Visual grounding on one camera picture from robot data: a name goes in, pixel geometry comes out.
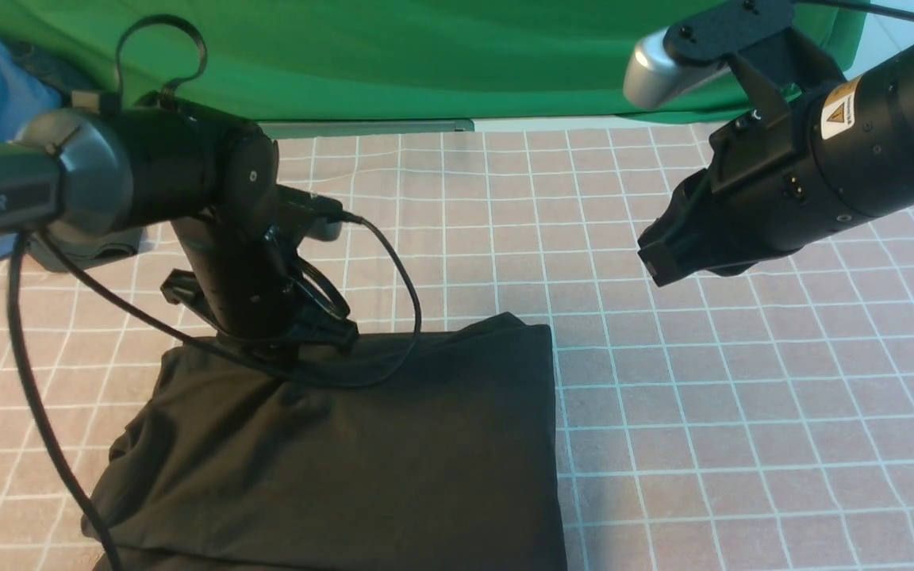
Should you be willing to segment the gray right robot arm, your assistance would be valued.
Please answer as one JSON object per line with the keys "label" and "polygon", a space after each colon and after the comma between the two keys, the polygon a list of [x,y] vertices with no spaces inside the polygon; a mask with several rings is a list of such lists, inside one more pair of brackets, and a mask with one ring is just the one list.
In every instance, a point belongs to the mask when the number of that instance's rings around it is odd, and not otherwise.
{"label": "gray right robot arm", "polygon": [[849,80],[794,29],[723,61],[752,110],[639,236],[657,286],[743,274],[914,206],[914,45]]}

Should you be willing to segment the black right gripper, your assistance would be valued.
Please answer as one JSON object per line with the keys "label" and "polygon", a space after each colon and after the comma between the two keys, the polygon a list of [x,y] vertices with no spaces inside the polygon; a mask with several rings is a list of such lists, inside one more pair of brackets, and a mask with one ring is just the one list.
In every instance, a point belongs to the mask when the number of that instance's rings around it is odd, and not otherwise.
{"label": "black right gripper", "polygon": [[788,125],[719,128],[707,171],[637,240],[658,288],[714,266],[785,257],[914,206],[914,45],[799,105]]}

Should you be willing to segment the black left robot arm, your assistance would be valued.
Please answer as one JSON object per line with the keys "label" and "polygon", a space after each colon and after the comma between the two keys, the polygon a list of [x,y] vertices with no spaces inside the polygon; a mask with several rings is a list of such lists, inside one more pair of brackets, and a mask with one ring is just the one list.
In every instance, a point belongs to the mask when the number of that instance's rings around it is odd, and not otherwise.
{"label": "black left robot arm", "polygon": [[0,236],[86,242],[170,223],[190,270],[168,275],[168,303],[250,350],[347,350],[348,304],[298,254],[340,235],[344,207],[279,184],[277,162],[256,124],[191,102],[55,109],[0,144]]}

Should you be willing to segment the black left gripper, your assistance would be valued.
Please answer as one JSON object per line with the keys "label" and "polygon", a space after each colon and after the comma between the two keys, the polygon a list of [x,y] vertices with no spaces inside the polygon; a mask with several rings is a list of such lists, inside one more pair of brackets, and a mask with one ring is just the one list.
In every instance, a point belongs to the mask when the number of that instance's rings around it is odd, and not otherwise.
{"label": "black left gripper", "polygon": [[182,306],[217,332],[225,346],[333,347],[348,353],[359,329],[290,290],[262,239],[199,213],[171,223],[189,270],[172,270],[160,286],[168,304]]}

